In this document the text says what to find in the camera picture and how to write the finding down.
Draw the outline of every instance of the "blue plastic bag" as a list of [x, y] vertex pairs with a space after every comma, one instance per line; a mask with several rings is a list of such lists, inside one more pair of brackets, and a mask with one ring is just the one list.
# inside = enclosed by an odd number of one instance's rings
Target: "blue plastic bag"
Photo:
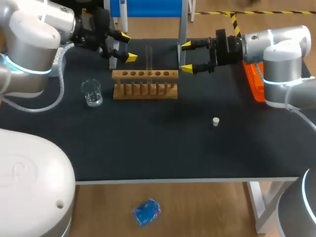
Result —
[[141, 204], [138, 208], [134, 208], [132, 213], [135, 215], [140, 227], [142, 227], [156, 219], [160, 215], [161, 209], [158, 202], [148, 199], [147, 202]]

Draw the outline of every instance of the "yellow and black tape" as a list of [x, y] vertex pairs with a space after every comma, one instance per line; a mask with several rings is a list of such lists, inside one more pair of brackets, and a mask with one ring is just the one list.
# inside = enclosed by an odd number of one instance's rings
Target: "yellow and black tape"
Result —
[[195, 15], [219, 15], [219, 14], [316, 14], [316, 11], [199, 11]]
[[240, 29], [239, 29], [239, 26], [237, 24], [236, 14], [231, 13], [231, 20], [232, 20], [232, 24], [234, 27], [235, 35], [237, 37], [241, 38]]

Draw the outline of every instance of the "black tabletop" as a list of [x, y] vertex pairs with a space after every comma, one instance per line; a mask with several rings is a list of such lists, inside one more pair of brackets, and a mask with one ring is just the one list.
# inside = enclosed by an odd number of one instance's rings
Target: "black tabletop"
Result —
[[[153, 69], [177, 69], [173, 39], [133, 40], [134, 65], [145, 69], [145, 45]], [[205, 49], [187, 52], [187, 63], [206, 62]], [[58, 145], [77, 181], [185, 178], [294, 177], [316, 164], [316, 134], [297, 115], [257, 103], [241, 64], [212, 74], [179, 74], [178, 100], [114, 101], [108, 63], [96, 53], [67, 54], [65, 96], [40, 114], [0, 106], [0, 128], [30, 133]], [[309, 74], [306, 66], [303, 74]], [[101, 82], [103, 104], [88, 108], [80, 91], [86, 79]], [[35, 99], [15, 99], [30, 108], [52, 103], [58, 79]], [[304, 113], [316, 121], [315, 111]], [[218, 127], [212, 119], [218, 117]]]

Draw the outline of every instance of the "wooden floor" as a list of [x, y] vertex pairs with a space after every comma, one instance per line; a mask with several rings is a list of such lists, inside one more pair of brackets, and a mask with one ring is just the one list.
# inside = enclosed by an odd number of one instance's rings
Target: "wooden floor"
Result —
[[[197, 0], [197, 11], [241, 10], [236, 1]], [[316, 1], [262, 0], [247, 9], [316, 10]], [[241, 33], [303, 24], [316, 42], [316, 15], [238, 15], [237, 22]], [[178, 25], [178, 19], [129, 19], [129, 35], [136, 39], [177, 38]], [[234, 34], [229, 17], [198, 15], [189, 23], [188, 37], [213, 37], [222, 28]], [[314, 75], [315, 59], [313, 46], [305, 60]], [[160, 203], [162, 213], [139, 228], [130, 212], [148, 198]], [[255, 237], [249, 204], [243, 183], [77, 186], [71, 237]], [[274, 231], [266, 236], [278, 234]]]

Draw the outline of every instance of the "test tube rack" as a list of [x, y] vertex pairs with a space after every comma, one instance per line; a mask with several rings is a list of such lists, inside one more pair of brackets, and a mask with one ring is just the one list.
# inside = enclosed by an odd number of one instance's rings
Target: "test tube rack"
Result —
[[177, 70], [114, 70], [115, 100], [178, 99]]

